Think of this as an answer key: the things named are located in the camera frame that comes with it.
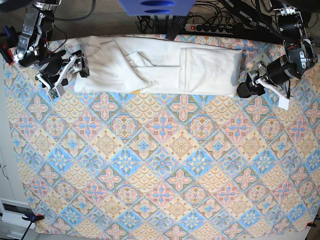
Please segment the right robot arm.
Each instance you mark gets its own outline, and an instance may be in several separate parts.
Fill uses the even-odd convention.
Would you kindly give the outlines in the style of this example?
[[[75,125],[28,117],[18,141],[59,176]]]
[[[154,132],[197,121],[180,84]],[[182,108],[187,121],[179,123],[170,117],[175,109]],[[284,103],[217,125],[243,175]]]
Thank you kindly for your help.
[[[36,0],[25,7],[23,22],[15,57],[23,68],[32,67],[39,72],[38,80],[55,83],[71,59],[63,59],[64,50],[50,50],[47,37],[55,27],[55,11],[59,0]]]

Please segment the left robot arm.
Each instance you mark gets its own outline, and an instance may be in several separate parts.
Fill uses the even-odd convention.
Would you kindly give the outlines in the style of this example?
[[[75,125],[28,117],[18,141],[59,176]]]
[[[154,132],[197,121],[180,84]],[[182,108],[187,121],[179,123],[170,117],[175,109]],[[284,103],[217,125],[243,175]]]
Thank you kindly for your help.
[[[240,98],[261,96],[269,89],[281,100],[289,100],[291,80],[301,79],[318,62],[316,47],[307,36],[301,11],[278,0],[271,0],[270,5],[275,11],[277,34],[283,40],[285,54],[267,65],[261,60],[256,69],[248,72],[245,82],[237,88]]]

